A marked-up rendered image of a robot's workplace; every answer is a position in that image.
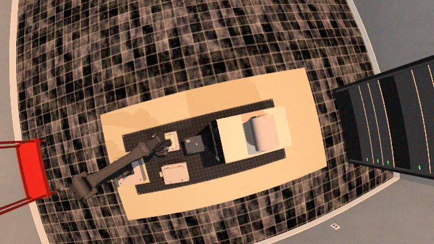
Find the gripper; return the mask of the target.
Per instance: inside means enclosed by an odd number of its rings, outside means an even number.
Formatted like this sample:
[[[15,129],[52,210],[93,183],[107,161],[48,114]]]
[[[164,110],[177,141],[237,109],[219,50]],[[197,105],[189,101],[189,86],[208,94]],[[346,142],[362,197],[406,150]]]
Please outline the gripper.
[[[154,134],[154,137],[155,137],[157,134],[158,134],[158,133]],[[153,137],[153,138],[154,138],[154,137]],[[168,150],[167,150],[167,152],[168,152]],[[155,153],[157,153],[158,156],[160,156],[160,155],[167,155],[167,152],[164,152],[164,149],[163,149],[163,150],[159,150],[159,151],[155,151]]]

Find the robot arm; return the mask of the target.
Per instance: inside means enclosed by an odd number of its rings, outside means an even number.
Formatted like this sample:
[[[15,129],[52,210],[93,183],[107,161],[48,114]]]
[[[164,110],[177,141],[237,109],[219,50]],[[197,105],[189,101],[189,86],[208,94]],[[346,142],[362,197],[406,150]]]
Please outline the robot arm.
[[[82,198],[87,200],[92,197],[98,192],[96,188],[98,188],[99,185],[101,186],[101,184],[104,184],[113,178],[118,178],[120,180],[122,177],[125,177],[126,174],[127,176],[133,175],[134,170],[132,163],[134,161],[138,161],[144,156],[149,156],[153,151],[163,150],[165,147],[172,146],[172,141],[170,138],[167,139],[166,142],[165,136],[162,133],[158,133],[154,138],[152,138],[152,140],[149,140],[148,142],[146,140],[141,140],[137,144],[138,145],[128,154],[117,159],[101,170],[90,175],[87,175],[86,172],[83,171],[72,178],[73,183],[71,184],[70,189],[73,194],[75,193],[77,201],[79,202]],[[87,181],[85,181],[85,179]]]

